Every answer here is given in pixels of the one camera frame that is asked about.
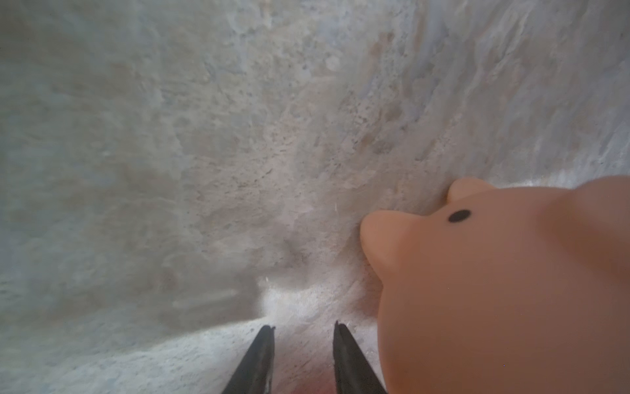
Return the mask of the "pink piggy bank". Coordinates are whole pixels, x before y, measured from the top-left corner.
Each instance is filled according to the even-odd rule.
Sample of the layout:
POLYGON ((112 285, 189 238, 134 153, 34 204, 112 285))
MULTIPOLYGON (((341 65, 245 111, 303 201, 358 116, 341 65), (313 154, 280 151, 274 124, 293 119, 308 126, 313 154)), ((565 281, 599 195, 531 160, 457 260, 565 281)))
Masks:
POLYGON ((360 241, 389 392, 628 392, 628 177, 460 179, 428 216, 370 213, 360 241))

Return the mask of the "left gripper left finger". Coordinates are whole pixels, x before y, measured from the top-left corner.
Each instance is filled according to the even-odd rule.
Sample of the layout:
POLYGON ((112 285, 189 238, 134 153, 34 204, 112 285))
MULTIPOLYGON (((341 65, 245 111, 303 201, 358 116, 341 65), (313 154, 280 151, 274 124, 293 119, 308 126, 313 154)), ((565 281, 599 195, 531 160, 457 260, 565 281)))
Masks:
POLYGON ((275 358, 275 328, 264 325, 249 346, 222 394, 269 394, 275 358))

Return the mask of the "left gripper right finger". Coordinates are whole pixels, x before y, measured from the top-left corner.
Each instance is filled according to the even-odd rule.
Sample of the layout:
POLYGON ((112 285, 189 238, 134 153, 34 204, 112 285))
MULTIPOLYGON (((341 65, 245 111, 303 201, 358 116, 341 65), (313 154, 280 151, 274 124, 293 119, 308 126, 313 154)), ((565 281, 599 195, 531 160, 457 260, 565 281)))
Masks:
POLYGON ((333 359, 338 394, 387 394, 344 323, 335 323, 333 359))

